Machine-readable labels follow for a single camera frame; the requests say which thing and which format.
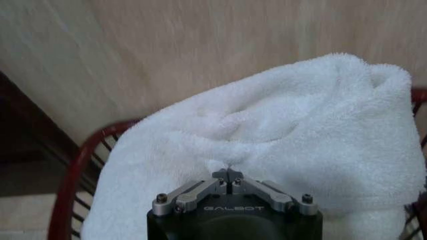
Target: towel fold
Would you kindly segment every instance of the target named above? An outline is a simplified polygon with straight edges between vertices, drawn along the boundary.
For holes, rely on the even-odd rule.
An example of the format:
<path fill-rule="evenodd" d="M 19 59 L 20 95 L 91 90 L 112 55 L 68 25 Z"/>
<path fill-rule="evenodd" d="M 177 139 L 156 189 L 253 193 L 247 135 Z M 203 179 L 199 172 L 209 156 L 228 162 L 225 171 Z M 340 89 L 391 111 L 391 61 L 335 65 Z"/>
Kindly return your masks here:
<path fill-rule="evenodd" d="M 424 183 L 411 77 L 329 54 L 275 67 L 164 108 L 121 136 L 83 239 L 143 239 L 152 199 L 232 167 L 311 193 L 324 239 L 397 239 Z"/>

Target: wooden panel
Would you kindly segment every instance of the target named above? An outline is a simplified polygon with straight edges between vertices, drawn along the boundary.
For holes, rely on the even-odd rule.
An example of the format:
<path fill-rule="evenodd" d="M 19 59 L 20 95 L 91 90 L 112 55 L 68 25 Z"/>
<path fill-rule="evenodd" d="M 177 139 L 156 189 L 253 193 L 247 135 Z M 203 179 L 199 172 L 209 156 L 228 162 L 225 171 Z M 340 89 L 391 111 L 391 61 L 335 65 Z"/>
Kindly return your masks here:
<path fill-rule="evenodd" d="M 0 2 L 0 68 L 81 143 L 273 66 L 329 52 L 427 86 L 424 0 Z"/>

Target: red metal rim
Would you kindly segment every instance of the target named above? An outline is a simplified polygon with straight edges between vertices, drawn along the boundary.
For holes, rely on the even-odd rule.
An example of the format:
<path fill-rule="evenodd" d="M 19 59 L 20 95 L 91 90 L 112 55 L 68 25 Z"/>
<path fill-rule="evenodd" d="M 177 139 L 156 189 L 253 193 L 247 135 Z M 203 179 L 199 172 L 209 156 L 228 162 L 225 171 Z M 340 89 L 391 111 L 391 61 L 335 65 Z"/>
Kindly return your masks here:
<path fill-rule="evenodd" d="M 56 202 L 51 216 L 47 239 L 68 240 L 71 237 L 72 210 L 77 183 L 81 177 L 81 172 L 91 160 L 91 155 L 95 152 L 95 148 L 105 137 L 113 134 L 121 134 L 139 121 L 140 119 L 133 119 L 104 127 L 103 129 L 96 131 L 95 134 L 83 143 L 77 157 L 69 165 L 67 176 L 61 182 L 56 194 Z"/>

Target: wood grain surface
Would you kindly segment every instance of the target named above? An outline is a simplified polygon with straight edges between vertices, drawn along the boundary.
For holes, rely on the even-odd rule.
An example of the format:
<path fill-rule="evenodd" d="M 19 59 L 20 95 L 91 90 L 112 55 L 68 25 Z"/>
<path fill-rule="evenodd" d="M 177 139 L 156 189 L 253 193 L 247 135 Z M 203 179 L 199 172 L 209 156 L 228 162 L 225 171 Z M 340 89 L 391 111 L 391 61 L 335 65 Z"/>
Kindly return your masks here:
<path fill-rule="evenodd" d="M 72 139 L 271 67 L 347 52 L 427 87 L 424 0 L 0 1 L 0 69 Z"/>

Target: red basket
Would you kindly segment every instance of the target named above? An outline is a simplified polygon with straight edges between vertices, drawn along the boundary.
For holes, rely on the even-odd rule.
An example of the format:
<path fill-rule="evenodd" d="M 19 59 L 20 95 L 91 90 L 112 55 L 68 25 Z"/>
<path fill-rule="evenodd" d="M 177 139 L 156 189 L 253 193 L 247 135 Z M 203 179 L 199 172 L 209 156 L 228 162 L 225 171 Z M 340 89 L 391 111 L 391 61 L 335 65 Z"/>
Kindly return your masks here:
<path fill-rule="evenodd" d="M 420 109 L 420 106 L 427 102 L 427 89 L 412 89 L 411 98 L 413 102 L 413 115 Z M 85 175 L 85 168 L 88 163 L 93 161 L 99 170 L 103 168 L 105 161 L 96 154 L 95 150 L 99 145 L 111 152 L 112 146 L 105 140 L 108 137 L 117 141 L 120 134 L 132 127 L 140 119 L 129 120 L 125 122 L 115 123 L 93 133 L 93 135 L 83 143 L 79 155 L 72 161 L 67 176 L 64 177 L 61 186 L 57 191 L 57 197 L 49 222 L 48 239 L 49 240 L 69 240 L 71 238 L 80 238 L 80 232 L 72 228 L 72 220 L 83 223 L 84 217 L 73 211 L 75 203 L 87 210 L 91 209 L 88 201 L 83 200 L 76 195 L 77 190 L 84 190 L 93 196 L 96 189 L 96 182 Z M 420 141 L 421 148 L 425 146 L 427 136 Z M 416 218 L 419 226 L 411 230 L 404 239 L 411 239 L 419 231 L 424 239 L 427 239 L 427 196 L 421 194 L 417 202 L 405 206 L 408 212 L 408 225 Z"/>

